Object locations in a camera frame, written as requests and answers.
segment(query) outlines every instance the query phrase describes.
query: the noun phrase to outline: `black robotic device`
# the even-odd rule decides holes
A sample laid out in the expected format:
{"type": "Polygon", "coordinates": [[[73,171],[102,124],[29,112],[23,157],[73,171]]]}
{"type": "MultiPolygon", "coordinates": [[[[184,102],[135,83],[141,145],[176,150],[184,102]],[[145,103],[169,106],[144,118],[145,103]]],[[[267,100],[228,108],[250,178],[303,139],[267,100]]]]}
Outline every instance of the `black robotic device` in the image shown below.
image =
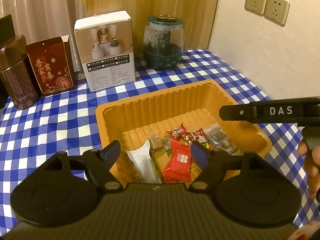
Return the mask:
{"type": "MultiPolygon", "coordinates": [[[[299,122],[308,126],[303,133],[310,149],[317,144],[317,127],[312,125],[318,116],[320,98],[220,110],[223,120],[299,122]],[[273,108],[281,114],[280,107],[283,116],[273,114],[273,108]]],[[[3,239],[283,240],[297,229],[292,223],[300,192],[261,157],[253,152],[230,156],[198,142],[191,148],[191,153],[206,154],[208,164],[189,189],[184,184],[123,188],[109,172],[120,154],[118,141],[82,156],[58,152],[12,192],[10,203],[19,224],[3,239]],[[89,181],[71,170],[85,171],[89,181]],[[223,181],[229,170],[240,174],[223,181]]]]}

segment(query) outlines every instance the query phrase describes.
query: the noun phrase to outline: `checkered tablecloth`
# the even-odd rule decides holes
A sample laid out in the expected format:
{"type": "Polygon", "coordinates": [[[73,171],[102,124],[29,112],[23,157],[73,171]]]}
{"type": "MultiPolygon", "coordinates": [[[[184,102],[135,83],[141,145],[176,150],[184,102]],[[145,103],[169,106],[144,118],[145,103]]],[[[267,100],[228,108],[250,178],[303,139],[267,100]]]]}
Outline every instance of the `checkered tablecloth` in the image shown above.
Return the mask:
{"type": "MultiPolygon", "coordinates": [[[[27,175],[57,151],[79,155],[101,149],[95,109],[103,103],[205,79],[214,79],[238,103],[268,100],[245,76],[207,50],[185,51],[174,70],[149,69],[142,57],[135,59],[135,83],[91,93],[83,73],[76,74],[75,90],[41,98],[26,110],[17,110],[9,99],[0,119],[0,233],[17,224],[10,207],[10,193],[27,175]]],[[[319,219],[316,203],[306,195],[303,159],[296,148],[302,135],[294,124],[261,124],[273,143],[266,160],[303,194],[295,220],[297,226],[319,219]]]]}

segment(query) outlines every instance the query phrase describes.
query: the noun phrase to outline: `human hand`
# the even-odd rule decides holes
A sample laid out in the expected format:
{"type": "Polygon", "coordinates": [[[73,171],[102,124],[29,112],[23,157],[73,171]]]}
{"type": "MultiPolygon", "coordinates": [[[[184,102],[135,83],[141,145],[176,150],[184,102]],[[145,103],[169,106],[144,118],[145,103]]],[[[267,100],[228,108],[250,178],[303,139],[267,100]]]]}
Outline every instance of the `human hand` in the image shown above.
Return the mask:
{"type": "Polygon", "coordinates": [[[304,140],[299,143],[297,153],[299,156],[306,156],[303,163],[303,168],[307,174],[307,184],[309,195],[312,199],[316,197],[317,191],[320,188],[320,146],[313,149],[312,155],[308,154],[308,147],[304,140]]]}

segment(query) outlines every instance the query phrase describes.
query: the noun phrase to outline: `outlet cover plate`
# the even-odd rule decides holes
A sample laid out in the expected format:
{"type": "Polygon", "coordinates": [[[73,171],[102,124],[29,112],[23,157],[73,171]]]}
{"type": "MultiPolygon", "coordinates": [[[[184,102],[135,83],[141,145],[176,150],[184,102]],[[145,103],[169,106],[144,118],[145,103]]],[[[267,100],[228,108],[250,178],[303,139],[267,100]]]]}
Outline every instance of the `outlet cover plate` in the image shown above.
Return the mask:
{"type": "Polygon", "coordinates": [[[282,25],[287,22],[290,3],[286,0],[267,0],[265,17],[268,17],[282,25]]]}
{"type": "Polygon", "coordinates": [[[267,0],[245,0],[244,7],[248,10],[263,14],[267,0]]]}

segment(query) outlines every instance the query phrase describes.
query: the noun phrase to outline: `orange plastic tray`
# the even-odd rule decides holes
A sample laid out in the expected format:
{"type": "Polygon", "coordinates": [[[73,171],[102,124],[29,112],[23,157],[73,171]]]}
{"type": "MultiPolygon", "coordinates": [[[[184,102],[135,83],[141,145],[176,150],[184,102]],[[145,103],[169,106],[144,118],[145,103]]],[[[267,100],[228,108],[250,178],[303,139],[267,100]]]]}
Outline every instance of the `orange plastic tray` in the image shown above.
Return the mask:
{"type": "MultiPolygon", "coordinates": [[[[205,80],[98,106],[96,117],[102,147],[113,140],[121,144],[121,155],[111,173],[124,186],[128,182],[141,182],[125,150],[136,150],[153,131],[162,137],[182,122],[189,131],[206,129],[217,122],[242,153],[254,151],[264,157],[272,144],[258,125],[220,119],[220,107],[234,104],[237,102],[217,82],[205,80]]],[[[163,158],[157,163],[162,171],[168,159],[163,153],[157,155],[163,158]]],[[[194,163],[191,167],[196,168],[193,180],[201,170],[194,163]]],[[[229,172],[227,177],[235,174],[236,171],[229,172]]]]}

